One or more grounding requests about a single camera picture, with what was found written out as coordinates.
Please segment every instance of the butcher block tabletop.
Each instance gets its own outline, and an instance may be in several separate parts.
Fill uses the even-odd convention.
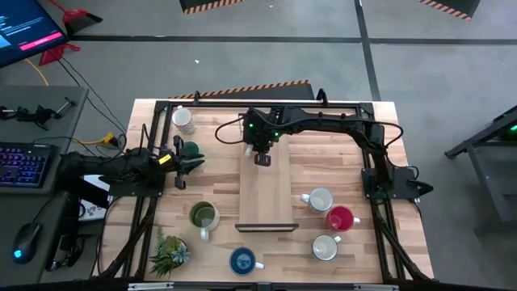
[[[128,126],[128,148],[138,147],[142,124],[150,129],[156,99],[137,99]],[[397,123],[395,105],[391,102],[374,102],[376,120]],[[158,199],[154,218],[153,237],[149,256],[155,255],[158,226],[165,235],[181,238],[191,252],[191,262],[176,268],[170,276],[162,278],[150,273],[153,266],[148,261],[145,280],[168,281],[227,281],[227,282],[323,282],[323,283],[381,283],[379,257],[372,222],[372,210],[364,198],[360,171],[364,167],[361,150],[346,134],[307,131],[297,135],[284,135],[288,141],[291,176],[291,202],[293,221],[300,226],[286,233],[239,233],[239,178],[242,145],[225,145],[216,140],[216,128],[238,118],[247,108],[189,108],[197,128],[194,135],[184,136],[171,125],[169,142],[179,134],[184,141],[193,141],[205,155],[205,163],[185,176],[187,189],[174,187],[175,173],[166,177],[163,196]],[[354,114],[347,109],[310,109],[307,112],[325,114]],[[161,140],[163,119],[158,127],[156,143]],[[220,131],[224,141],[242,139],[241,125],[232,124]],[[398,135],[394,127],[385,127],[385,142]],[[407,165],[402,139],[389,147],[389,157],[396,165]],[[334,233],[325,228],[326,213],[315,213],[300,200],[301,194],[318,187],[329,188],[334,193],[334,205],[348,207],[361,223],[344,233]],[[209,242],[200,237],[200,230],[188,219],[191,207],[199,201],[213,203],[221,220],[210,232]],[[101,269],[118,255],[127,242],[136,199],[125,197],[116,202],[107,216],[101,249]],[[405,200],[393,200],[393,213],[401,245],[411,259],[429,277],[433,277],[422,222],[414,205]],[[331,261],[320,261],[311,255],[311,242],[320,234],[339,235],[338,255]],[[140,247],[135,248],[132,273],[137,268]],[[229,268],[229,256],[237,247],[248,247],[264,269],[255,269],[249,276],[237,276]],[[393,252],[386,243],[389,266],[396,276]]]

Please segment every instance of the keyboard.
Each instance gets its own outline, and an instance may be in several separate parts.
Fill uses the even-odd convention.
[[[0,187],[41,188],[54,145],[0,142]]]

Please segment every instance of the red mug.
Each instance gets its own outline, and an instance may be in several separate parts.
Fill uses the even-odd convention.
[[[326,215],[326,224],[332,230],[347,231],[361,220],[354,217],[352,211],[344,206],[334,206]]]

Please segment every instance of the concrete floor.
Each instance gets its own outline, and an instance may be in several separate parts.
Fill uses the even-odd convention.
[[[248,0],[195,15],[183,15],[178,1],[170,0],[69,0],[66,5],[105,18],[85,34],[360,36],[353,0]],[[514,0],[482,1],[471,22],[416,0],[363,0],[363,5],[370,37],[517,38]],[[48,9],[56,19],[61,17],[59,11]],[[142,19],[142,15],[151,17]],[[136,98],[298,79],[308,79],[314,89],[325,88],[331,99],[372,100],[361,44],[75,44],[82,51],[67,53],[67,59],[125,124]],[[435,277],[449,283],[517,289],[516,233],[483,239],[474,235],[474,227],[495,218],[490,200],[467,157],[449,161],[443,156],[445,150],[515,106],[517,46],[375,44],[372,57],[380,97],[396,103],[410,163],[420,168],[421,180],[435,186],[421,203]],[[57,63],[42,71],[52,85],[74,84]],[[20,62],[0,70],[0,84],[42,82],[29,65]],[[92,140],[108,131],[113,128],[86,107],[76,137]],[[77,277],[89,271],[84,268]]]

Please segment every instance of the succulent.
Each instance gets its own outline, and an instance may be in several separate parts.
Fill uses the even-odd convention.
[[[174,263],[188,263],[191,260],[191,253],[187,251],[187,247],[180,246],[178,250],[172,252],[172,261]]]
[[[179,238],[165,237],[161,226],[158,227],[157,239],[158,243],[154,248],[156,255],[150,257],[150,261],[154,263],[151,272],[155,272],[158,276],[169,273],[170,276],[174,268],[188,263],[191,253],[187,251],[187,247]]]

